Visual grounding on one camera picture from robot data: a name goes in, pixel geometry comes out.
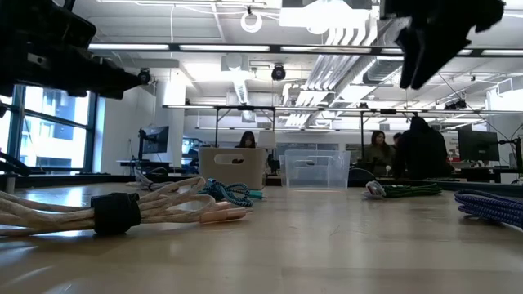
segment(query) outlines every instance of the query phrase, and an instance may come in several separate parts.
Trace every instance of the wooden tabletop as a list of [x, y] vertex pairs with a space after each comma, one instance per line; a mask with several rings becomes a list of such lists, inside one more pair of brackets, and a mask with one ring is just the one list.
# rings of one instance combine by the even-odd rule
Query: wooden tabletop
[[[122, 184], [19, 191], [88, 205]], [[267, 187], [246, 219], [0, 239], [0, 293], [517, 293], [523, 232], [464, 220], [451, 193], [362, 200]]]

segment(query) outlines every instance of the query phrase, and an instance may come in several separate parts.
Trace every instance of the person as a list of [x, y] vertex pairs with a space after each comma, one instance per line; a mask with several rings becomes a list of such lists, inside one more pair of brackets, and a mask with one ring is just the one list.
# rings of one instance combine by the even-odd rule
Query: person
[[385, 176], [387, 166], [392, 167], [394, 149], [385, 142], [385, 133], [374, 131], [371, 144], [364, 149], [364, 164], [375, 176]]
[[236, 148], [256, 148], [254, 134], [251, 131], [246, 131], [242, 135], [242, 139], [239, 141], [239, 145], [236, 146]]
[[392, 171], [395, 178], [405, 174], [413, 180], [450, 176], [452, 167], [446, 162], [445, 139], [429, 127], [423, 118], [413, 117], [410, 129], [401, 135]]
[[394, 145], [392, 146], [392, 147], [394, 147], [394, 150], [398, 149], [398, 142], [400, 141], [400, 137], [401, 137], [401, 133], [396, 133], [392, 137], [392, 139], [394, 140]]

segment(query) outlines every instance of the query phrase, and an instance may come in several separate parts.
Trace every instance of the dark jacket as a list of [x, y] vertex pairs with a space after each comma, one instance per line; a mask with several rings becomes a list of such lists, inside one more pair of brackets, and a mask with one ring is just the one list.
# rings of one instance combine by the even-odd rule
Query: dark jacket
[[414, 117], [410, 130], [401, 135], [394, 158], [394, 177], [404, 175], [410, 179], [450, 176], [451, 167], [446, 162], [445, 139], [428, 126], [423, 118]]
[[388, 147], [389, 151], [385, 154], [379, 146], [369, 145], [364, 149], [364, 163], [366, 169], [375, 176], [385, 176], [387, 174], [386, 166], [392, 167], [395, 149]]

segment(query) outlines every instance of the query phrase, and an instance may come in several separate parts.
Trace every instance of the black velcro strap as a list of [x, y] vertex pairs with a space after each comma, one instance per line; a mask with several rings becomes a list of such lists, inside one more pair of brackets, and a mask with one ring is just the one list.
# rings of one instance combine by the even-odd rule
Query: black velcro strap
[[127, 232], [141, 220], [138, 194], [111, 193], [91, 198], [95, 209], [95, 232], [114, 235]]

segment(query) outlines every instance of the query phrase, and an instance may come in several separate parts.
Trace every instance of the transparent storage container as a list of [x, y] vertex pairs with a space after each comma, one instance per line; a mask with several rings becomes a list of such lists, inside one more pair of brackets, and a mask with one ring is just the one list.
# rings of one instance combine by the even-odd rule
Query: transparent storage container
[[289, 189], [346, 189], [351, 152], [285, 151], [285, 178]]

